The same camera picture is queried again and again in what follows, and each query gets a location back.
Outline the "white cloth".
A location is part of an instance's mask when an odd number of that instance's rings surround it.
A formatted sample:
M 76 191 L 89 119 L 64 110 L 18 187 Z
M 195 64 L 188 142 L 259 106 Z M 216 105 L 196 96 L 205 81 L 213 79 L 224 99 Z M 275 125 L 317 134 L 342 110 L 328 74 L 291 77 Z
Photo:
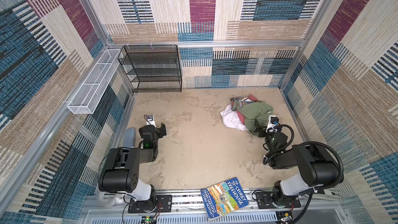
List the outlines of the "white cloth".
M 220 112 L 222 122 L 225 127 L 240 131 L 247 131 L 246 126 L 239 119 L 238 113 L 232 110 L 231 104 L 227 105 L 223 111 Z

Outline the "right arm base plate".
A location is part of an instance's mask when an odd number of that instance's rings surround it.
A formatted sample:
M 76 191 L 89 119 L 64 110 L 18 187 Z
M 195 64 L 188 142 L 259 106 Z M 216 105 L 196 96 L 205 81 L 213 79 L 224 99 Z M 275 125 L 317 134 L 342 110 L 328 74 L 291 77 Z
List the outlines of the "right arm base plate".
M 300 208 L 302 205 L 298 197 L 273 196 L 271 191 L 256 191 L 254 193 L 259 209 Z

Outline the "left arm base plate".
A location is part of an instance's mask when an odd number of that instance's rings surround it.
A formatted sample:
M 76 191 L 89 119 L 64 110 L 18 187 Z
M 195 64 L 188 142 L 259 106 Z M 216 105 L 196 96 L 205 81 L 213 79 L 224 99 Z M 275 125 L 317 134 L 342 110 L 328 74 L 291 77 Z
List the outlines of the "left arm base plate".
M 172 199 L 172 195 L 159 195 L 150 197 L 146 201 L 131 200 L 127 212 L 129 214 L 155 213 L 157 211 L 169 213 L 172 209 Z

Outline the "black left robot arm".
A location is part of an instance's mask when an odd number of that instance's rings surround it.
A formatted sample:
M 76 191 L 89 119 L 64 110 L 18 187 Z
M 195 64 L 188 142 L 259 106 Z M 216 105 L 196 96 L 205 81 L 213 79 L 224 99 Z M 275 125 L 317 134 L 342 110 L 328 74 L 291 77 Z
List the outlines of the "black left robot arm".
M 113 199 L 101 203 L 111 207 L 124 203 L 124 198 L 130 198 L 127 205 L 130 213 L 154 213 L 160 210 L 161 203 L 153 185 L 139 178 L 140 165 L 154 162 L 159 153 L 159 139 L 167 135 L 165 124 L 159 128 L 145 125 L 139 129 L 143 139 L 138 147 L 118 147 L 111 149 L 98 179 L 100 192 L 114 194 Z

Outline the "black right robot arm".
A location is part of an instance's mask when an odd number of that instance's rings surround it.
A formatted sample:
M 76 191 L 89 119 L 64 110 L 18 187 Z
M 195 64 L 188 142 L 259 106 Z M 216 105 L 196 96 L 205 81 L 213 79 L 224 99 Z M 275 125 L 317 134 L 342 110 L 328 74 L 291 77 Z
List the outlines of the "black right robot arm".
M 264 138 L 263 148 L 267 153 L 263 165 L 273 170 L 298 168 L 297 174 L 277 181 L 270 192 L 253 192 L 260 209 L 300 206 L 300 196 L 333 188 L 344 180 L 343 162 L 333 148 L 320 142 L 294 145 L 294 132 L 287 136 L 283 128 L 293 130 L 280 124 L 277 117 L 272 117 L 268 125 L 258 121 L 254 125 L 254 134 Z

